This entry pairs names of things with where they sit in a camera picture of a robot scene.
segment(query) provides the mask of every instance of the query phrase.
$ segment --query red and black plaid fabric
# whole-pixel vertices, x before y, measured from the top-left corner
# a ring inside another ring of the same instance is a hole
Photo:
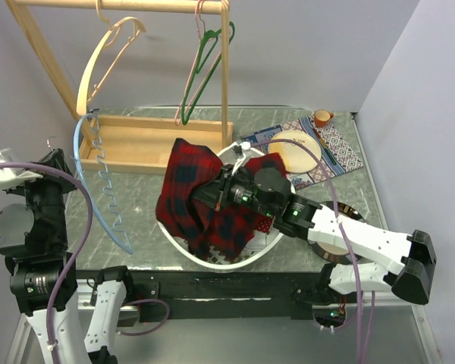
[[[235,259],[253,238],[255,226],[266,220],[264,215],[243,206],[215,212],[190,198],[194,188],[218,176],[222,165],[208,147],[176,139],[155,210],[157,220],[170,235],[185,239],[190,252],[201,259],[209,255],[209,246],[216,247],[227,259]],[[253,176],[261,168],[277,168],[286,175],[279,154],[251,158],[245,168]]]

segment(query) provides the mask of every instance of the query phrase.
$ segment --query placemat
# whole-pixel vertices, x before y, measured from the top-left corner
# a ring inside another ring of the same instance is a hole
[[[337,161],[336,165],[328,157],[327,152],[324,150],[323,145],[315,135],[312,127],[317,130],[327,144],[328,149]],[[354,171],[364,165],[362,163],[362,159],[354,152],[349,143],[341,136],[334,125],[328,123],[324,127],[316,127],[313,124],[313,119],[308,116],[256,131],[251,135],[243,136],[241,139],[243,141],[249,141],[251,144],[256,144],[270,140],[275,134],[284,130],[299,130],[309,134],[312,138],[317,140],[322,149],[322,164],[330,172],[331,177],[340,176],[341,174]],[[268,153],[268,146],[262,146],[258,149],[264,153]],[[313,184],[317,184],[318,182],[325,180],[325,176],[320,170],[320,167],[316,167],[307,173],[289,174],[288,178],[290,178],[291,183],[295,186],[296,190],[312,186]]]

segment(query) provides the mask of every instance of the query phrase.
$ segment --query gray marble surface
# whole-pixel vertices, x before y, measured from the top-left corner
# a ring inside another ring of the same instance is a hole
[[[160,118],[172,118],[174,115],[174,109],[166,108],[102,112]],[[229,120],[234,122],[234,139],[238,140],[241,136],[264,127],[311,114],[311,111],[288,108],[231,108]],[[199,108],[194,111],[192,119],[221,120],[221,111],[218,108]],[[349,113],[336,113],[331,122],[355,151],[361,154],[352,116]],[[87,171],[85,175],[100,211],[107,221],[112,222],[112,217],[106,211],[108,197],[102,194],[104,180],[96,172]],[[134,270],[205,270],[178,252],[158,227],[155,205],[162,188],[163,176],[112,173],[111,179],[134,254],[130,256],[118,248],[95,219],[88,241],[77,259],[78,269],[127,265]],[[338,200],[358,210],[369,224],[381,227],[381,217],[366,167],[338,176],[332,181]],[[331,199],[326,182],[302,189],[298,194],[319,202]],[[66,217],[70,247],[74,250],[83,234],[86,217],[86,205],[77,191],[69,199]],[[283,237],[269,253],[240,271],[320,271],[325,263],[307,246],[307,242]]]

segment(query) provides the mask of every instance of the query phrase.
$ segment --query wooden tray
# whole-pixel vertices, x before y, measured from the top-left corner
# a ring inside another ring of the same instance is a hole
[[[222,150],[220,121],[192,120],[186,126],[176,126],[173,119],[100,115],[99,122],[105,162],[113,172],[164,174],[177,138],[208,146],[214,153]],[[227,128],[229,145],[233,123],[227,123]],[[103,169],[96,161],[98,154],[98,149],[83,140],[80,157],[84,170]]]

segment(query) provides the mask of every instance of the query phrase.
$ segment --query laundry basket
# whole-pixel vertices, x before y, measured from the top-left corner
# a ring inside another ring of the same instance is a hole
[[[224,148],[218,153],[218,157],[223,161],[224,164],[234,164],[237,160],[237,155],[232,149],[233,146]],[[264,155],[258,149],[251,148],[245,151],[246,160],[243,165],[245,165],[248,160],[251,158],[257,158],[261,155]],[[219,252],[216,248],[211,246],[209,256],[207,260],[202,260],[189,253],[189,248],[187,242],[184,239],[179,237],[172,237],[165,226],[159,222],[158,225],[163,231],[168,241],[182,254],[184,254],[188,259],[193,262],[201,265],[204,268],[207,268],[211,271],[224,272],[236,271],[239,268],[246,267],[247,265],[255,262],[269,252],[273,247],[280,241],[283,237],[283,234],[278,231],[278,229],[271,228],[268,234],[262,233],[260,231],[253,231],[254,238],[251,239],[248,244],[244,247],[241,254],[233,261],[229,262],[226,258]]]

